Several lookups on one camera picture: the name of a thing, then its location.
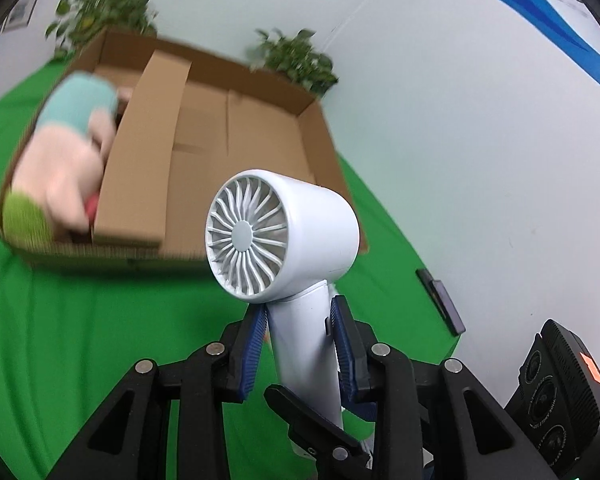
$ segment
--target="orange sticker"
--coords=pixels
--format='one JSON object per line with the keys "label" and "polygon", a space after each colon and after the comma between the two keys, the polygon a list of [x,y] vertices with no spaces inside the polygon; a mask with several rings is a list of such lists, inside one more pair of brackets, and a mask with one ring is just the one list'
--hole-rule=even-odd
{"label": "orange sticker", "polygon": [[580,355],[589,367],[589,371],[591,372],[591,375],[593,375],[593,378],[600,383],[600,370],[598,370],[598,367],[596,366],[595,362],[593,362],[593,359],[588,355],[584,355],[582,352],[580,352]]}

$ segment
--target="fan grille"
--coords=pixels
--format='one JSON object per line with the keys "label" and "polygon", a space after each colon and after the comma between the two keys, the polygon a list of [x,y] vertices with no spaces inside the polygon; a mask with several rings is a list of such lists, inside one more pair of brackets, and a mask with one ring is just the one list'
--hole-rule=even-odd
{"label": "fan grille", "polygon": [[206,244],[224,287],[248,297],[266,290],[286,255],[286,214],[277,194],[255,177],[230,181],[211,206]]}

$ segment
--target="camera lens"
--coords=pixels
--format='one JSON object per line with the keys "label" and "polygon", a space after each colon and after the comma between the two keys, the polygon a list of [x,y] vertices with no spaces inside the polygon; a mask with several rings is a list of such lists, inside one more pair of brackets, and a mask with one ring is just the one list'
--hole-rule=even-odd
{"label": "camera lens", "polygon": [[552,427],[545,433],[544,437],[542,437],[540,445],[538,446],[538,451],[549,466],[554,466],[555,463],[558,462],[566,440],[567,435],[562,426]]}
{"label": "camera lens", "polygon": [[540,371],[541,362],[542,356],[540,355],[540,352],[536,350],[526,364],[525,379],[527,383],[530,383],[536,378],[536,375],[538,375],[538,372]]}
{"label": "camera lens", "polygon": [[529,406],[529,416],[535,424],[542,424],[555,404],[555,384],[551,376],[545,377],[536,388],[531,405]]}

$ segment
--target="fan center hub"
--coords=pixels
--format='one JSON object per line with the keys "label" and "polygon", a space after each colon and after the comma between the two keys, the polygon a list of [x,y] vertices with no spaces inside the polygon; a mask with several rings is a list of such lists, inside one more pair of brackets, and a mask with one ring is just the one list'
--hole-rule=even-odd
{"label": "fan center hub", "polygon": [[231,242],[235,247],[236,251],[243,253],[253,242],[253,229],[251,224],[246,220],[240,220],[235,226],[231,233]]}

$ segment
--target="green plush hair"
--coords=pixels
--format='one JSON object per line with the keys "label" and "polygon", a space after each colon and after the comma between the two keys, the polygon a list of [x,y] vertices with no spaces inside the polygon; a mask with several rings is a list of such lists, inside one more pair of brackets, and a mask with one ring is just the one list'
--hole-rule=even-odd
{"label": "green plush hair", "polygon": [[10,190],[2,205],[2,230],[7,240],[27,245],[48,244],[54,237],[42,209],[26,195]]}

